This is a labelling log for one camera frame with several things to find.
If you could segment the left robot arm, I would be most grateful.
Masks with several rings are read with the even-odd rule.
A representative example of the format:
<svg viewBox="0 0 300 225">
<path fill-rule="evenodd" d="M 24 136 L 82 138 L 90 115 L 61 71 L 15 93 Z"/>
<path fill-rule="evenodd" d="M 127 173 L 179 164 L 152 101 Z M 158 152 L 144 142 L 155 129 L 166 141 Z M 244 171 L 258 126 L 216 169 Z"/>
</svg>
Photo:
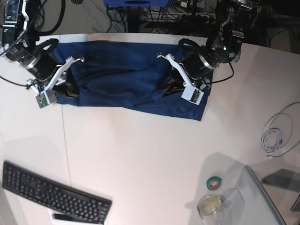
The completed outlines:
<svg viewBox="0 0 300 225">
<path fill-rule="evenodd" d="M 186 56 L 177 59 L 191 83 L 196 87 L 202 84 L 210 86 L 214 81 L 209 74 L 220 64 L 238 61 L 245 34 L 254 22 L 251 0 L 221 0 L 217 2 L 216 29 L 208 37 L 205 45 L 183 38 L 178 46 Z"/>
</svg>

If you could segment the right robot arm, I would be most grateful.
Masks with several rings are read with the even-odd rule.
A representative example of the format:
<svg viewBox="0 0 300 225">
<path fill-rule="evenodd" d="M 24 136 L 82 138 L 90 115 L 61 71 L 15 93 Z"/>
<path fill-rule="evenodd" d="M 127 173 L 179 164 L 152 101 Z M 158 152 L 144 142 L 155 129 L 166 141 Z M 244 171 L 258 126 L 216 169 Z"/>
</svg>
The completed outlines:
<svg viewBox="0 0 300 225">
<path fill-rule="evenodd" d="M 4 5 L 4 23 L 2 25 L 1 56 L 11 62 L 18 62 L 22 68 L 34 76 L 24 87 L 36 87 L 38 93 L 52 83 L 59 68 L 63 66 L 52 53 L 59 41 L 51 38 L 37 45 L 41 36 L 53 34 L 61 25 L 66 2 L 61 1 L 60 15 L 55 26 L 49 31 L 39 31 L 36 20 L 44 15 L 46 1 L 8 0 Z"/>
</svg>

